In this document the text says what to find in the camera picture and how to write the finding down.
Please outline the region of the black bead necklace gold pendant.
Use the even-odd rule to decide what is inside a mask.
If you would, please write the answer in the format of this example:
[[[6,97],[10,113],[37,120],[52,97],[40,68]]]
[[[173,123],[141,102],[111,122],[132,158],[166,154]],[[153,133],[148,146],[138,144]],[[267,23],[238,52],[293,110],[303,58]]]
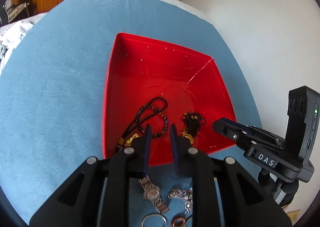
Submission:
[[[185,113],[183,123],[185,128],[182,131],[182,136],[187,138],[191,144],[194,144],[197,133],[207,123],[207,120],[200,113]]]

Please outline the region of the silver metal wristwatch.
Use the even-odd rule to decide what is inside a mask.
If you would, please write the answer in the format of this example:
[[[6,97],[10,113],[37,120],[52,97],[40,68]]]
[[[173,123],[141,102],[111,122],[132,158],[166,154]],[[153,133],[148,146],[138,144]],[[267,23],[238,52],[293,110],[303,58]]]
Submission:
[[[162,215],[167,213],[169,207],[161,198],[161,189],[150,180],[149,176],[139,179],[138,182],[144,190],[143,198],[150,201],[158,213]]]

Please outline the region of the gold charm black cord pendant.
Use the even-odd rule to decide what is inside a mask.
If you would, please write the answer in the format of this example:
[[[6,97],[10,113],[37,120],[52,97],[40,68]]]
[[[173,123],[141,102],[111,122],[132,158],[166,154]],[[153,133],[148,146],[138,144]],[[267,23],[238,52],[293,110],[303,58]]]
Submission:
[[[139,137],[138,133],[134,133],[128,140],[126,139],[135,130],[144,134],[145,130],[143,128],[143,124],[158,115],[163,120],[163,128],[158,133],[152,133],[151,137],[154,139],[163,136],[168,131],[169,127],[168,118],[163,114],[167,107],[168,102],[163,97],[154,97],[148,103],[143,105],[135,114],[135,118],[132,122],[124,130],[119,142],[116,144],[115,151],[118,152],[124,147],[129,146],[132,143],[132,138]]]

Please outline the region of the red metal tin box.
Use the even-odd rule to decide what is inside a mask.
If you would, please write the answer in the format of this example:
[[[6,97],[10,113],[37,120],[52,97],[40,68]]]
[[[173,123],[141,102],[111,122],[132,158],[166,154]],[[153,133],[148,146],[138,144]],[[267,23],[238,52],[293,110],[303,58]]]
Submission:
[[[168,102],[163,112],[178,133],[185,128],[185,113],[200,113],[207,123],[195,137],[194,146],[212,154],[234,146],[213,129],[220,118],[235,120],[229,93],[213,58],[192,49],[143,36],[119,33],[107,69],[103,105],[105,158],[115,153],[124,130],[137,111],[154,97]],[[149,120],[152,133],[163,128],[163,120]]]

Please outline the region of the blue fabric table cover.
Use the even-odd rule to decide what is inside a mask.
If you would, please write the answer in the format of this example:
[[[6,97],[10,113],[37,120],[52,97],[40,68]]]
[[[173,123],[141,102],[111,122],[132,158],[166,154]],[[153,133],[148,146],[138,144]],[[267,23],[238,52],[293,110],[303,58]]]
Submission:
[[[65,0],[27,33],[1,74],[1,188],[25,223],[87,157],[102,156],[104,84],[119,32],[210,55],[236,119],[261,126],[234,55],[199,10],[178,0]]]

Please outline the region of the black office chair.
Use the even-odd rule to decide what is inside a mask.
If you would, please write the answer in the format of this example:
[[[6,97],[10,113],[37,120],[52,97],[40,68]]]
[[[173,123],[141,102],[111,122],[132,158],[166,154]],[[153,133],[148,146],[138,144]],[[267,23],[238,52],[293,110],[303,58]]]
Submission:
[[[12,5],[8,9],[5,6],[1,8],[1,26],[16,22],[23,18],[29,18],[29,3],[20,3]]]

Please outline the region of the yellow wall socket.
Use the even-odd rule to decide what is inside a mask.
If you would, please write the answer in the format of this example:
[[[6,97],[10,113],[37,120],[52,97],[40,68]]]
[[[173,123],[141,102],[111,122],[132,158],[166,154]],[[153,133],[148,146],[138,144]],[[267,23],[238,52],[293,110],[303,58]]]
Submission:
[[[293,224],[298,220],[299,213],[300,213],[300,209],[287,212],[287,216],[289,217],[289,219]]]

